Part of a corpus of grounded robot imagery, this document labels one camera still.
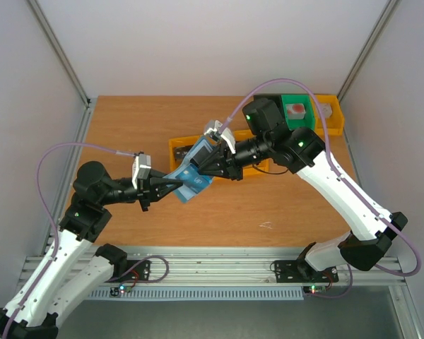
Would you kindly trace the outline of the teal leather card holder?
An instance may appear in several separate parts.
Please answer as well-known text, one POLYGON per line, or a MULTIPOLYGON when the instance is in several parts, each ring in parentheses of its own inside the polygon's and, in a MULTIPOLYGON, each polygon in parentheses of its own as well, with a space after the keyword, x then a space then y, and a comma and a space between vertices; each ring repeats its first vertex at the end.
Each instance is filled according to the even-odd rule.
POLYGON ((213 147, 205 136, 202 136, 184 156, 181 165, 173 172, 165 175, 166 179, 182 181, 182 186, 174 190, 176 197, 186 203, 200 194, 213 182, 213 177, 199 174, 199 162, 205 160, 213 147))

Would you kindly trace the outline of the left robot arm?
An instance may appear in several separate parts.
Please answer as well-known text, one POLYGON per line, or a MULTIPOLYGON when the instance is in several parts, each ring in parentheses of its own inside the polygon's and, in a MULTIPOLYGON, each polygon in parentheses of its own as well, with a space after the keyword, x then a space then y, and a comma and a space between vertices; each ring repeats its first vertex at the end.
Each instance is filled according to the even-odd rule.
POLYGON ((148 163, 134 163, 132 176, 121 179, 112 179, 100 162, 83 164, 49 250, 16 296, 0 308, 0 338, 57 337, 67 316, 97 286, 120 282, 133 272, 127 253, 105 244, 80 273, 67 278, 110 221, 106 206, 139 203, 142 210, 148 210, 150 204, 181 186, 180 180, 166 177, 148 163))

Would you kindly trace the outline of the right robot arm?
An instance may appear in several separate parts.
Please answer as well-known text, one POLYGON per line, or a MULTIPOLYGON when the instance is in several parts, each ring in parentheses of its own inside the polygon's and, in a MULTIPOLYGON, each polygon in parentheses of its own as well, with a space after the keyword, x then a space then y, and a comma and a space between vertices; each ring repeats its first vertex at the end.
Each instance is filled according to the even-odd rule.
POLYGON ((242 112, 252 138, 235 142, 221 135, 210 153, 192 159, 199 174, 241 180, 244 167, 271 158, 314 187, 350 227, 341 237, 309 244, 297 258, 300 276, 313 280, 327 268, 344 264, 361 271, 376 267, 406 226, 406 216, 373 201, 339 167, 312 129, 289 129, 273 100, 257 97, 242 112))

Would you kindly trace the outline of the blue VIP card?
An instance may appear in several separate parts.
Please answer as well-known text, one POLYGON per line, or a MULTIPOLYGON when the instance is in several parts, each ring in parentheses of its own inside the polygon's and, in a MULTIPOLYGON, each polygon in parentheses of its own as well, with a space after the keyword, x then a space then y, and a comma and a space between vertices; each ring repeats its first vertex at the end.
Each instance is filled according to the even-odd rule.
POLYGON ((197 168, 193 165, 181 169, 176 178, 183 181, 183 186, 179 188, 179 192, 186 200, 195 197, 213 182, 212 177, 199 174, 197 168))

